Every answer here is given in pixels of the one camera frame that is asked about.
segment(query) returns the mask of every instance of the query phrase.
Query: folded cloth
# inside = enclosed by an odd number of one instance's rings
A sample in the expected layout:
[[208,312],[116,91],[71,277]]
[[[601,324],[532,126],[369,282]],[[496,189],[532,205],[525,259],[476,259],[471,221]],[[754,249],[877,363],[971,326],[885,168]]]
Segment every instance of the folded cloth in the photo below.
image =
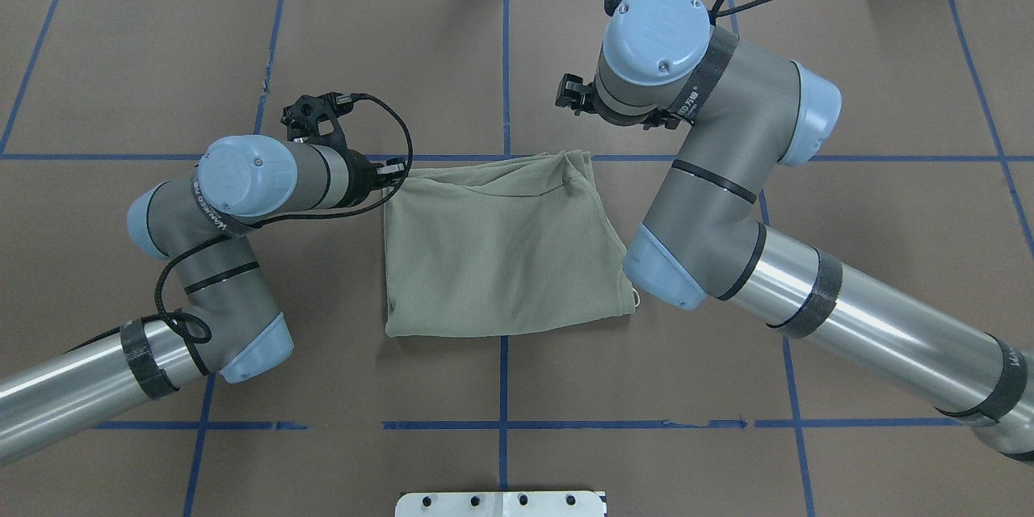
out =
[[390,337],[517,335],[635,311],[588,153],[414,170],[385,205]]

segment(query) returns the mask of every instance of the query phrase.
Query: white mounting plate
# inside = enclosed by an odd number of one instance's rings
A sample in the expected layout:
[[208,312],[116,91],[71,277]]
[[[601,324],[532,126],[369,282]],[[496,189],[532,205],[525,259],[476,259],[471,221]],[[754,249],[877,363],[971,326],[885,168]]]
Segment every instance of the white mounting plate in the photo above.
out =
[[407,493],[395,517],[606,517],[605,498],[594,491]]

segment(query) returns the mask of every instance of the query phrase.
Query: towel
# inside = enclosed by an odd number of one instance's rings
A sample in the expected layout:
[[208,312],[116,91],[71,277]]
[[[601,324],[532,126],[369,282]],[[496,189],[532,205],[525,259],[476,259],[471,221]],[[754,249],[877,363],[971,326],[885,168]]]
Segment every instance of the towel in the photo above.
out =
[[588,153],[414,170],[385,205],[390,337],[541,332],[635,311]]

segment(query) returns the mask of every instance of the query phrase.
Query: fabric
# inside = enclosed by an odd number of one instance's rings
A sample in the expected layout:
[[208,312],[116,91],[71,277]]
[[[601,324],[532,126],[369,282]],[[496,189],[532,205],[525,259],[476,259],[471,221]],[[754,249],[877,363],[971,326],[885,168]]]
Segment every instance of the fabric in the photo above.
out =
[[414,170],[385,208],[390,337],[518,335],[635,311],[589,155]]

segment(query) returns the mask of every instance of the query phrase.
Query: light blue cap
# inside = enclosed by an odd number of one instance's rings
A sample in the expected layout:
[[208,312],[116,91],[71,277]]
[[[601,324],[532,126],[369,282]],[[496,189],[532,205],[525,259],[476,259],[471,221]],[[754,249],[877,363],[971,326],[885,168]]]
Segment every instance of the light blue cap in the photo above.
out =
[[147,211],[151,208],[151,197],[154,197],[155,190],[161,188],[165,182],[158,183],[157,186],[147,190],[132,205],[129,205],[129,212],[126,212],[126,231],[129,231],[129,239],[135,244],[144,254],[169,261],[169,256],[162,253],[151,240],[151,230],[147,226]]
[[686,268],[642,223],[625,255],[625,274],[633,285],[686,310],[697,308],[707,297]]
[[781,164],[801,164],[819,153],[822,143],[829,138],[840,117],[842,98],[835,84],[809,71],[803,64],[793,61],[800,74],[800,104],[797,109],[797,126]]
[[214,142],[197,164],[208,204],[234,216],[263,216],[295,191],[298,164],[287,146],[265,134],[234,134]]
[[618,78],[657,87],[700,64],[710,31],[701,0],[622,0],[603,35],[603,57]]
[[283,313],[280,313],[219,373],[230,384],[238,384],[275,368],[294,351],[295,341],[291,339]]

